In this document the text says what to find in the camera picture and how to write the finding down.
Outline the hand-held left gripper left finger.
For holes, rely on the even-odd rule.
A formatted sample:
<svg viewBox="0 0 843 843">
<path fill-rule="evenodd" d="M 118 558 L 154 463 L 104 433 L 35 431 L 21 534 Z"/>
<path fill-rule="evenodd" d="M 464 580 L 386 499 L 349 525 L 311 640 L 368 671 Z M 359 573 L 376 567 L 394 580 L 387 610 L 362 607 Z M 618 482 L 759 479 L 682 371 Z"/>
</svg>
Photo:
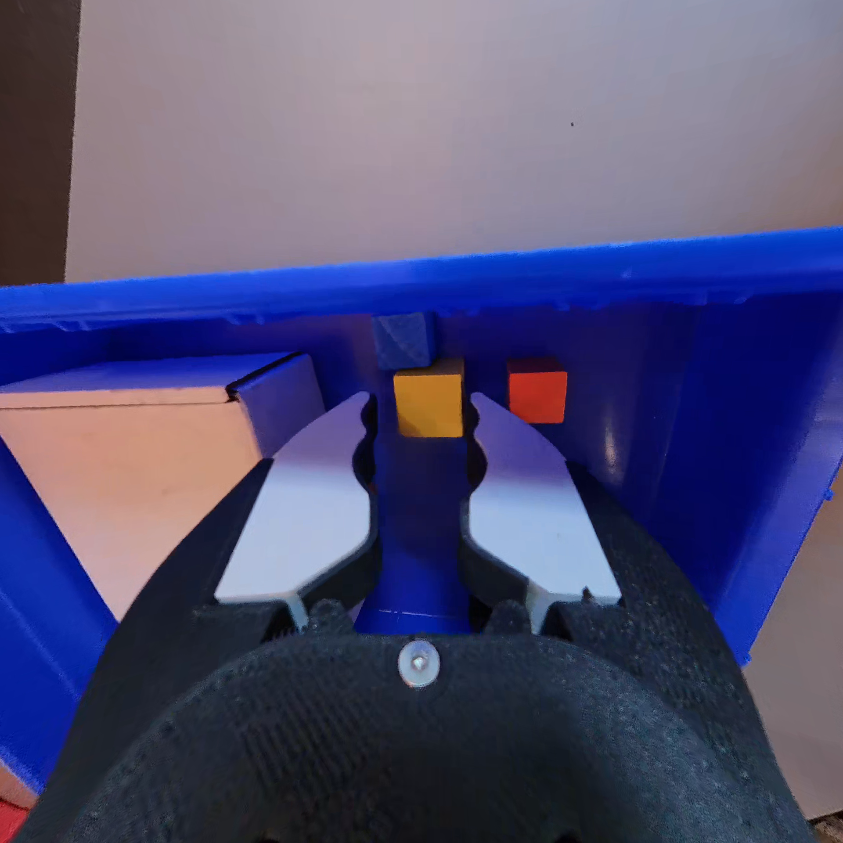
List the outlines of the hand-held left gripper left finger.
<svg viewBox="0 0 843 843">
<path fill-rule="evenodd" d="M 280 602 L 303 630 L 320 600 L 351 609 L 372 591 L 377 415 L 375 395 L 358 392 L 281 447 L 216 585 L 218 604 Z"/>
</svg>

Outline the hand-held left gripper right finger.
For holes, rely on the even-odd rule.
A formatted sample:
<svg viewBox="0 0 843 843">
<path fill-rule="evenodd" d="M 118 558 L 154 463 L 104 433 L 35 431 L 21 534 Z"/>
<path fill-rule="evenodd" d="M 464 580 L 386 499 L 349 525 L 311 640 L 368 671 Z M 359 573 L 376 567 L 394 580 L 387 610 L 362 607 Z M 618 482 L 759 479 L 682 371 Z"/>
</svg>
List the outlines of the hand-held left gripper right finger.
<svg viewBox="0 0 843 843">
<path fill-rule="evenodd" d="M 557 604 L 622 606 L 620 585 L 562 452 L 482 393 L 469 395 L 469 493 L 458 572 L 490 616 L 519 605 L 533 634 Z"/>
</svg>

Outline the yellow wooden cube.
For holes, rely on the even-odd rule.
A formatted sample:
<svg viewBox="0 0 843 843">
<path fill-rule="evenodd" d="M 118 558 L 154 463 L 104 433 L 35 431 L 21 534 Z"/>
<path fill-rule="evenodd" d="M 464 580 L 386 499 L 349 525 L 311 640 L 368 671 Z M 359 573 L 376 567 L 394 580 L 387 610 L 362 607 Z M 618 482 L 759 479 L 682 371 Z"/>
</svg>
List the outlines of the yellow wooden cube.
<svg viewBox="0 0 843 843">
<path fill-rule="evenodd" d="M 393 376 L 398 430 L 411 438 L 459 438 L 463 415 L 465 363 L 438 359 L 428 367 L 406 368 Z"/>
</svg>

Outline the white cardboard box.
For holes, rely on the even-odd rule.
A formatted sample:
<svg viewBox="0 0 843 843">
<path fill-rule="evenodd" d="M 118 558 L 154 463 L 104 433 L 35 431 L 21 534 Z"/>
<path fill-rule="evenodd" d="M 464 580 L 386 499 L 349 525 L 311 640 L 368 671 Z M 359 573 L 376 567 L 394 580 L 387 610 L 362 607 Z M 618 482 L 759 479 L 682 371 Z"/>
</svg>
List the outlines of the white cardboard box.
<svg viewBox="0 0 843 843">
<path fill-rule="evenodd" d="M 117 622 L 216 504 L 324 411 L 302 352 L 103 362 L 1 388 L 2 439 Z"/>
</svg>

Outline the blue plastic bin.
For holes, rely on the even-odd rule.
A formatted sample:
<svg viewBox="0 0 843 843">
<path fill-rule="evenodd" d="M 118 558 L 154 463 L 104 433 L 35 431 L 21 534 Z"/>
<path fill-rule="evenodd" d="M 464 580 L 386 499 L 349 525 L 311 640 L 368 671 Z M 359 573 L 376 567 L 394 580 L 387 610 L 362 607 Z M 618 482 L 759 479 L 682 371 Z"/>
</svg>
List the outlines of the blue plastic bin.
<svg viewBox="0 0 843 843">
<path fill-rule="evenodd" d="M 841 228 L 129 276 L 2 289 L 2 385 L 73 367 L 303 352 L 327 406 L 378 395 L 384 569 L 358 629 L 468 630 L 455 566 L 466 448 L 405 440 L 371 314 L 427 311 L 466 388 L 556 357 L 540 432 L 681 567 L 739 665 L 841 462 Z"/>
</svg>

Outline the red wooden cube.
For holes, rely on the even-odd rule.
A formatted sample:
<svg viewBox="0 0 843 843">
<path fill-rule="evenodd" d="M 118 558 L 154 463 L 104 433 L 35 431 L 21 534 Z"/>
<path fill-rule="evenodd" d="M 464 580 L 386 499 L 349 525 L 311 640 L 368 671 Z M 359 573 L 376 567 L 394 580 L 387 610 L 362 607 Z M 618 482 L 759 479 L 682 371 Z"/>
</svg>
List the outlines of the red wooden cube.
<svg viewBox="0 0 843 843">
<path fill-rule="evenodd" d="M 532 425 L 559 425 L 566 412 L 567 372 L 555 357 L 509 359 L 508 409 Z"/>
</svg>

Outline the blue textured cube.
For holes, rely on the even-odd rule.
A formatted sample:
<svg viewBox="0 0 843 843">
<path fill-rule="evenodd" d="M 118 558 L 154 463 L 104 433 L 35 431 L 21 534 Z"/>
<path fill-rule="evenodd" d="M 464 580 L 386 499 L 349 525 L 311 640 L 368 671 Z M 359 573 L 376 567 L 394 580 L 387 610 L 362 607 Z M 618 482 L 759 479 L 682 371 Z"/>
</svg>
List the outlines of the blue textured cube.
<svg viewBox="0 0 843 843">
<path fill-rule="evenodd" d="M 437 359 L 433 313 L 374 315 L 371 325 L 380 370 L 394 372 L 429 367 Z"/>
</svg>

